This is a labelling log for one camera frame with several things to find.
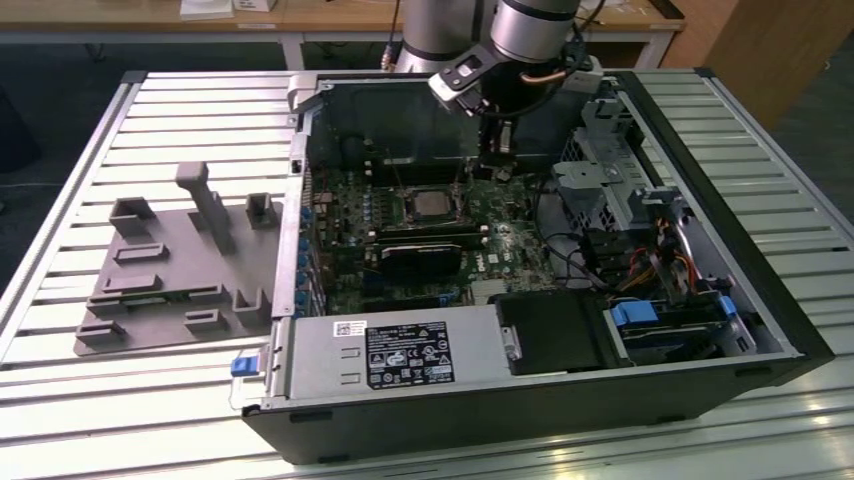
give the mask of white table leg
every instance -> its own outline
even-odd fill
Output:
[[[305,70],[302,61],[302,41],[301,32],[284,33],[278,39],[281,51],[284,52],[284,62],[290,71]]]
[[[649,38],[648,43],[643,46],[640,56],[637,57],[637,63],[635,68],[657,68],[667,53],[667,47],[669,47],[669,41],[672,40],[673,32],[671,30],[655,32]]]

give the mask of aluminum table surface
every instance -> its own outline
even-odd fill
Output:
[[[225,202],[281,195],[288,77],[149,73],[121,84],[0,301],[0,478],[854,476],[851,227],[716,80],[692,71],[639,77],[838,355],[786,386],[656,427],[294,467],[234,410],[261,383],[232,389],[228,364],[264,337],[76,357],[112,201],[144,195],[157,210],[185,208],[170,178],[194,160]]]

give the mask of sticker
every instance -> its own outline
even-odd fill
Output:
[[[368,387],[373,390],[453,381],[453,359],[444,322],[363,327],[363,331]]]
[[[364,329],[368,326],[368,322],[357,320],[352,322],[335,322],[332,324],[332,336],[333,337],[360,337],[364,335]]]

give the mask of gray plastic holder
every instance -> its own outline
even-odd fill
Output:
[[[196,210],[116,201],[77,355],[269,334],[281,204],[257,193],[225,207],[205,180],[202,163],[181,164],[176,183]]]

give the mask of blue tab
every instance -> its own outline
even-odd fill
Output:
[[[720,302],[720,308],[723,308],[723,313],[727,317],[733,317],[737,314],[735,310],[735,304],[732,303],[732,299],[725,295],[720,295],[717,298],[717,302]]]
[[[257,375],[257,356],[237,357],[230,361],[230,376],[250,377]]]
[[[613,324],[617,327],[621,327],[628,323],[628,319],[625,319],[625,315],[623,315],[623,310],[619,308],[619,305],[611,309],[611,316],[613,317]]]
[[[655,307],[645,300],[620,303],[611,309],[611,316],[617,327],[625,324],[657,322]]]

